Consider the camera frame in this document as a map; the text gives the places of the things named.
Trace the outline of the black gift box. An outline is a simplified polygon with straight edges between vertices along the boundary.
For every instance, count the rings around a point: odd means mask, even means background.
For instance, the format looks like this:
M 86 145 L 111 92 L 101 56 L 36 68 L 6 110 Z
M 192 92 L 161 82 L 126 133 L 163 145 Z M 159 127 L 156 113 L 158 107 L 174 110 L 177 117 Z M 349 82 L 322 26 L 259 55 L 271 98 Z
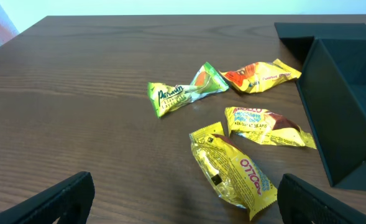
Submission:
M 275 24 L 303 63 L 296 85 L 329 183 L 366 191 L 366 24 Z

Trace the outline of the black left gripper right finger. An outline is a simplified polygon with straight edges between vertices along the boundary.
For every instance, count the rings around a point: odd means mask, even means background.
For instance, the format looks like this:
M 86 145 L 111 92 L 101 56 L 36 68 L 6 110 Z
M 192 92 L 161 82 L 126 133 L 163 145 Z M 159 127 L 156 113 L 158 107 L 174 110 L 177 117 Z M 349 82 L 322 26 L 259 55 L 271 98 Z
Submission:
M 284 224 L 366 224 L 366 214 L 293 174 L 284 174 L 277 202 Z

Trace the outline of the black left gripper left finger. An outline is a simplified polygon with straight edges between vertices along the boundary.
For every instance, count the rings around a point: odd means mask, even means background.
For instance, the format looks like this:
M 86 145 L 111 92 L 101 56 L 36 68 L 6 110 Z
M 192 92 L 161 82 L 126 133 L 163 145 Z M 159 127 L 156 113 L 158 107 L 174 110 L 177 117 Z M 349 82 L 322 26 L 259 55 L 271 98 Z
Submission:
M 95 187 L 91 174 L 81 171 L 0 213 L 0 224 L 87 222 Z

